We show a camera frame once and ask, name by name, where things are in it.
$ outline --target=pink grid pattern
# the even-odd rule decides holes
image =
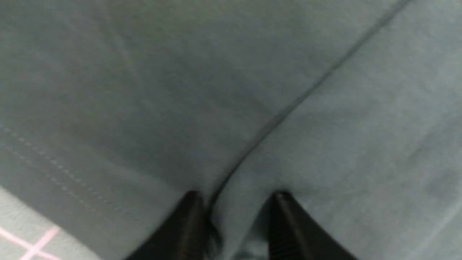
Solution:
[[[59,231],[60,228],[58,226],[53,226],[45,232],[45,234],[43,234],[43,236],[34,245],[29,244],[25,240],[22,240],[21,238],[6,231],[2,227],[0,227],[0,236],[27,250],[26,253],[19,258],[19,260],[31,260],[34,256],[39,256],[47,260],[62,260],[52,254],[42,251],[42,248],[46,246],[59,233]]]

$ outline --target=gray fabric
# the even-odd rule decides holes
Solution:
[[[231,173],[217,259],[278,188],[361,259],[455,259],[461,2],[371,30],[401,3],[3,1],[0,185],[109,260]]]

